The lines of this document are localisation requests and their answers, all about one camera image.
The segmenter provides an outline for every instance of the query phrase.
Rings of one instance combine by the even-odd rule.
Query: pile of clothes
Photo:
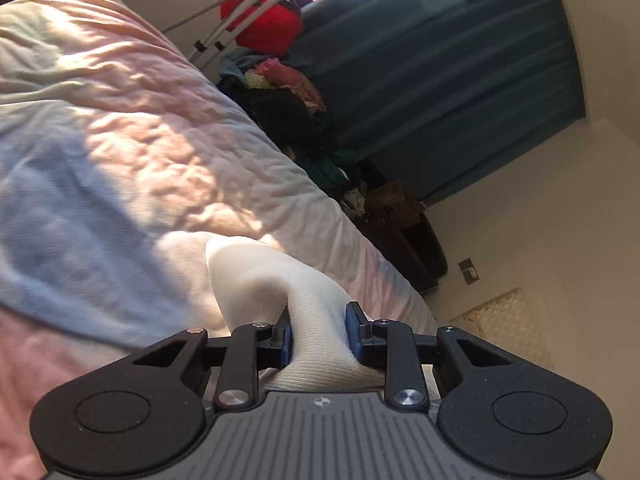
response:
[[[223,59],[218,88],[260,126],[350,218],[364,215],[366,184],[355,153],[339,147],[334,120],[305,75],[276,57]]]

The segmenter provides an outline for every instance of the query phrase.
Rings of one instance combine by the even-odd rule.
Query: blue curtain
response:
[[[341,145],[436,202],[584,116],[560,0],[320,0],[290,64]]]

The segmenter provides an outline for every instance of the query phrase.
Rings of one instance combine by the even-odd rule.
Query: pink clothing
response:
[[[305,102],[310,111],[326,111],[320,92],[314,84],[295,68],[283,65],[279,59],[271,57],[264,60],[254,72],[264,76],[278,88],[286,88]]]

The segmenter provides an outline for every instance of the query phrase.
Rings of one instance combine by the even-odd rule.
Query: wall socket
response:
[[[471,285],[472,283],[480,279],[480,276],[478,276],[478,272],[476,271],[471,258],[467,258],[466,260],[460,262],[458,266],[460,267],[460,272],[462,272],[462,276],[464,276],[467,285]]]

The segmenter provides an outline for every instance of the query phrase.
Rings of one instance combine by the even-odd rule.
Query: bed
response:
[[[0,7],[0,470],[44,470],[46,391],[186,326],[228,333],[213,234],[261,240],[373,318],[434,332],[334,200],[119,0]]]

